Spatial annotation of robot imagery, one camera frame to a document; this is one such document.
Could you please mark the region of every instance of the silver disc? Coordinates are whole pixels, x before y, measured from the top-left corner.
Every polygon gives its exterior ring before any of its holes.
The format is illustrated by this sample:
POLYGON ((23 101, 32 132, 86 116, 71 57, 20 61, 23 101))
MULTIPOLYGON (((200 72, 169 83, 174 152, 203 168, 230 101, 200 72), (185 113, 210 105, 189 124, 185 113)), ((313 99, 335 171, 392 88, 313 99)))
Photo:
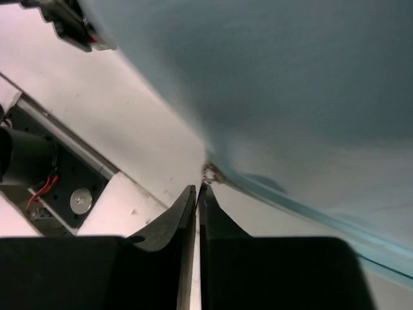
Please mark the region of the silver disc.
POLYGON ((92 195, 88 189, 77 189, 70 197, 70 208, 76 214, 84 214, 92 206, 92 195))

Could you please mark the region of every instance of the cable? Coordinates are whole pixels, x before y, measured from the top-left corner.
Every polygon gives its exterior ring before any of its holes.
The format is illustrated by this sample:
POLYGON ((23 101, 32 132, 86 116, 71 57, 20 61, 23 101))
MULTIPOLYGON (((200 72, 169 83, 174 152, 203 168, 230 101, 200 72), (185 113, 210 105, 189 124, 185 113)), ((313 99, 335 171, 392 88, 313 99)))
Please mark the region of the cable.
POLYGON ((54 184, 58 181, 58 179, 59 179, 59 176, 56 174, 56 175, 53 177, 52 181, 50 181, 50 180, 51 180, 51 177, 52 177, 51 174, 50 174, 49 177, 47 177, 46 184, 45 184, 41 189, 39 189, 38 192, 35 193, 35 194, 31 197, 31 199, 28 201, 27 206, 26 206, 26 211, 27 211, 27 212, 29 212, 28 210, 29 210, 31 204, 34 203, 34 202, 40 203, 40 204, 43 206, 43 204, 39 201, 39 197, 40 197, 41 195, 44 195, 44 194, 48 193, 48 192, 50 191, 50 189, 52 189, 53 185, 54 185, 54 184))
POLYGON ((43 191, 49 186, 49 183, 50 183, 50 178, 47 178, 46 184, 41 189, 39 189, 37 193, 35 193, 31 197, 31 199, 28 201, 27 206, 26 206, 26 211, 27 212, 28 212, 28 209, 30 208, 30 205, 35 201, 35 199, 38 196, 42 195, 43 191))

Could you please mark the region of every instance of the black motor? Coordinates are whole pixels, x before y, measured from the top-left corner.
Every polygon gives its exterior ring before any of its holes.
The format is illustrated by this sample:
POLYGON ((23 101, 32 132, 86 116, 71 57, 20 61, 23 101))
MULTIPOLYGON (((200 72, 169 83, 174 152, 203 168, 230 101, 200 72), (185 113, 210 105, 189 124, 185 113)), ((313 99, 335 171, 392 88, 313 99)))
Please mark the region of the black motor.
POLYGON ((47 179, 53 145, 41 136, 0 128, 0 184, 32 186, 47 179))

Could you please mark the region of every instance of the metal screw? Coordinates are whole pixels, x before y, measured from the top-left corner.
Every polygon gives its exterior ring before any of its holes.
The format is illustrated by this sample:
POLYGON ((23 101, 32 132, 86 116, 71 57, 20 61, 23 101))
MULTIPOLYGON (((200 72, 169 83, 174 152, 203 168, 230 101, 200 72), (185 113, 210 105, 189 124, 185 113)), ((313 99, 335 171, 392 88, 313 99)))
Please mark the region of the metal screw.
POLYGON ((84 202, 85 202, 85 199, 80 198, 80 197, 77 197, 77 198, 75 199, 75 202, 76 202, 77 204, 84 203, 84 202))

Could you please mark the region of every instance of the red wire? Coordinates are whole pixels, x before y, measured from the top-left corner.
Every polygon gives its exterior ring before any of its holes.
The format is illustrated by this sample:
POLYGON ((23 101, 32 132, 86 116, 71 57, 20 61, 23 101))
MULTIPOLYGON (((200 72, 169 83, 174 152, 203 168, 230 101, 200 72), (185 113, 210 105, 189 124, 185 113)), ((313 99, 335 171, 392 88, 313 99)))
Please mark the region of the red wire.
POLYGON ((39 189, 37 193, 35 193, 35 194, 31 197, 31 199, 28 201, 27 206, 26 206, 26 211, 27 211, 27 212, 28 212, 28 208, 30 208, 30 205, 35 201, 35 199, 36 199, 38 196, 40 196, 40 195, 43 194, 43 191, 49 186, 49 183, 50 183, 50 178, 47 178, 46 184, 45 184, 41 189, 39 189))
POLYGON ((52 182, 50 183, 49 187, 47 189, 45 189, 41 194, 44 195, 46 193, 48 193, 50 191, 50 189, 52 189, 53 184, 56 183, 59 179, 59 176, 55 176, 52 180, 52 182))

